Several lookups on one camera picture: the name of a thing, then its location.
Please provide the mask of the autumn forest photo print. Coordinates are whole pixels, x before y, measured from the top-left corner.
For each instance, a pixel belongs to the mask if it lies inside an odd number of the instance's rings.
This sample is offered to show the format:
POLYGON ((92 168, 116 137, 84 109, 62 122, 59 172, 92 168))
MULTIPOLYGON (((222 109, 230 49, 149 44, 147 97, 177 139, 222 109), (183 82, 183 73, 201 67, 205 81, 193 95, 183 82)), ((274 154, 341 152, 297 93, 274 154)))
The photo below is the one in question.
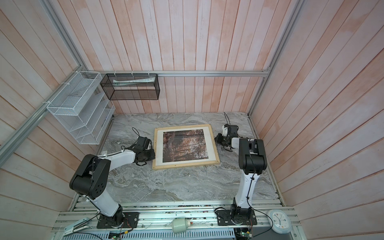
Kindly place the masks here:
POLYGON ((203 129, 163 133, 163 162, 180 162, 208 159, 203 129))

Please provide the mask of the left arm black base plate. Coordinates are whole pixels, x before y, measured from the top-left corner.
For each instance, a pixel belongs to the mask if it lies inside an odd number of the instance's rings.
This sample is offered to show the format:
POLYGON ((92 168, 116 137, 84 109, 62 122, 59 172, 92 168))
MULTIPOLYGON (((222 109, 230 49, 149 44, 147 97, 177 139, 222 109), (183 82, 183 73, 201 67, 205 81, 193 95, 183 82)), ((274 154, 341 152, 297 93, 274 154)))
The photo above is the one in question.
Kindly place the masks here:
POLYGON ((117 212, 112 217, 100 214, 97 229, 134 229, 138 225, 139 215, 139 212, 117 212))

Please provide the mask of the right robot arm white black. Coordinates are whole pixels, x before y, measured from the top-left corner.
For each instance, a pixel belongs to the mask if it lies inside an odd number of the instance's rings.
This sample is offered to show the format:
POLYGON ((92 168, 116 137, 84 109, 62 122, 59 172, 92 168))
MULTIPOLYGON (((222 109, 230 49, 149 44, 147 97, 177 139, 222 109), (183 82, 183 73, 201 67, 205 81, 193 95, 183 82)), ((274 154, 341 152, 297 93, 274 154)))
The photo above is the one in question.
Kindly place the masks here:
POLYGON ((229 151, 239 150, 239 167, 243 171, 240 187, 231 206, 231 217, 244 216, 250 218, 252 214, 252 197, 256 183, 268 166, 264 141, 261 139, 241 138, 239 127, 225 124, 222 133, 215 137, 215 142, 229 151))

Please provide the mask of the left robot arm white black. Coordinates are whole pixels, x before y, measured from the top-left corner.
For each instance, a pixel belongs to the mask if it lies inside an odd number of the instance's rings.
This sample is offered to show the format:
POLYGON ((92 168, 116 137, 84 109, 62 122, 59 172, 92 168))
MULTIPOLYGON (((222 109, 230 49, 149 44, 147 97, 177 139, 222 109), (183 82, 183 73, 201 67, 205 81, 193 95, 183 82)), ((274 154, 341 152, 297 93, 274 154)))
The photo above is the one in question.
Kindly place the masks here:
POLYGON ((128 148, 109 155, 86 155, 70 181, 70 189, 88 198, 105 217, 118 214, 120 205, 106 191, 110 171, 124 165, 144 166, 155 159, 152 141, 138 137, 128 148))

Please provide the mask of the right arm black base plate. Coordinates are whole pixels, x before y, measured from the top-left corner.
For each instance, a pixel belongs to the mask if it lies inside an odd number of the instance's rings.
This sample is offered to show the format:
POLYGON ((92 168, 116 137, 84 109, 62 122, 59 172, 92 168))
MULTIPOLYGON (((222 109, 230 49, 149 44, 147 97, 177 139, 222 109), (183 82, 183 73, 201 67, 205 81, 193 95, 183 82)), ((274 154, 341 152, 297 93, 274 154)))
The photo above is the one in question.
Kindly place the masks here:
POLYGON ((257 225, 257 218, 252 209, 241 209, 240 211, 231 211, 225 209, 214 210, 217 216, 219 226, 234 225, 257 225))

